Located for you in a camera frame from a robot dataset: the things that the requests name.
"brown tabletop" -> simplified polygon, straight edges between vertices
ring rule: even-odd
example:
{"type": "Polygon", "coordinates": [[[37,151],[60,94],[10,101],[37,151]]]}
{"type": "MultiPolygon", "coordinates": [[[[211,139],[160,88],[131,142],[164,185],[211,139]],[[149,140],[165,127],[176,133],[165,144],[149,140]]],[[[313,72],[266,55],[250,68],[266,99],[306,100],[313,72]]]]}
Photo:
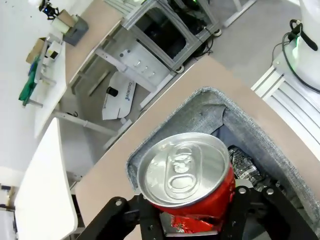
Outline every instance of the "brown tabletop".
{"type": "MultiPolygon", "coordinates": [[[[134,191],[126,175],[130,154],[192,93],[201,87],[225,93],[270,136],[320,199],[320,163],[291,128],[253,91],[209,56],[203,57],[173,84],[110,148],[76,187],[87,226],[115,196],[130,200],[134,191]]],[[[126,239],[141,239],[139,227],[126,239]]]]}
{"type": "Polygon", "coordinates": [[[65,78],[70,84],[78,71],[94,53],[102,41],[115,30],[122,15],[103,0],[94,0],[81,17],[88,23],[89,29],[76,46],[67,43],[65,48],[65,78]]]}

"can pull tab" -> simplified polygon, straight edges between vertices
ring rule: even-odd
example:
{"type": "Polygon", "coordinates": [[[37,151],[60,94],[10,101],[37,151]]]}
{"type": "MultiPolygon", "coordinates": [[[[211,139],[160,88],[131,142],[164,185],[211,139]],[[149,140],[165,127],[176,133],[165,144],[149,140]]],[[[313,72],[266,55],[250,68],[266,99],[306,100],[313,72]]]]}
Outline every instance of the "can pull tab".
{"type": "Polygon", "coordinates": [[[165,192],[173,199],[190,197],[198,189],[202,173],[201,148],[191,142],[173,147],[169,152],[165,173],[165,192]]]}

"screw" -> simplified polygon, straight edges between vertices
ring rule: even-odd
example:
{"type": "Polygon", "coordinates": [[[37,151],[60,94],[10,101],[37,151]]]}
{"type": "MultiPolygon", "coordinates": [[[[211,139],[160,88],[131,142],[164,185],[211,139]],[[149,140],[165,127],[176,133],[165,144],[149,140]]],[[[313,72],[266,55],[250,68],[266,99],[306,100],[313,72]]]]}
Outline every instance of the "screw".
{"type": "Polygon", "coordinates": [[[247,190],[243,187],[239,189],[240,194],[245,194],[246,192],[247,192],[247,190]]]}
{"type": "Polygon", "coordinates": [[[122,204],[121,200],[118,200],[118,201],[115,202],[115,205],[117,205],[117,206],[120,206],[121,204],[122,204]]]}
{"type": "Polygon", "coordinates": [[[274,194],[274,190],[272,189],[272,188],[269,188],[267,191],[266,191],[266,194],[268,194],[268,195],[272,195],[272,194],[274,194]]]}

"paper roll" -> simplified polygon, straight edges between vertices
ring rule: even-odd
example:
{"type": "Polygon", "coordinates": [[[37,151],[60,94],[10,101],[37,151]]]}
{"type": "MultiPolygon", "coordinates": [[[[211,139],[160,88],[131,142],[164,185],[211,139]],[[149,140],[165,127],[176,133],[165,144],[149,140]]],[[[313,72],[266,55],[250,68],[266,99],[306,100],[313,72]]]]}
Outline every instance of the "paper roll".
{"type": "Polygon", "coordinates": [[[59,18],[55,18],[51,25],[55,28],[58,29],[60,32],[62,32],[63,34],[66,34],[69,30],[69,26],[67,24],[65,24],[63,21],[61,21],[59,18]]]}

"caster wheel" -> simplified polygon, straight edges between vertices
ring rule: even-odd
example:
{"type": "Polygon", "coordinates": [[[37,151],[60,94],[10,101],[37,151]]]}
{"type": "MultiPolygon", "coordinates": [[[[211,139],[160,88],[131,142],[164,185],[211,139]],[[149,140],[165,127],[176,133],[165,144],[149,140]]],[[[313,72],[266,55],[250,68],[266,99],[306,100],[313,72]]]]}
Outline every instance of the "caster wheel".
{"type": "Polygon", "coordinates": [[[177,74],[182,74],[185,71],[185,66],[181,65],[181,67],[179,67],[177,70],[175,70],[175,72],[177,74]]]}
{"type": "Polygon", "coordinates": [[[213,36],[215,36],[215,37],[220,37],[221,34],[222,34],[222,30],[221,30],[221,29],[218,29],[217,31],[215,31],[215,32],[213,33],[213,36]]]}

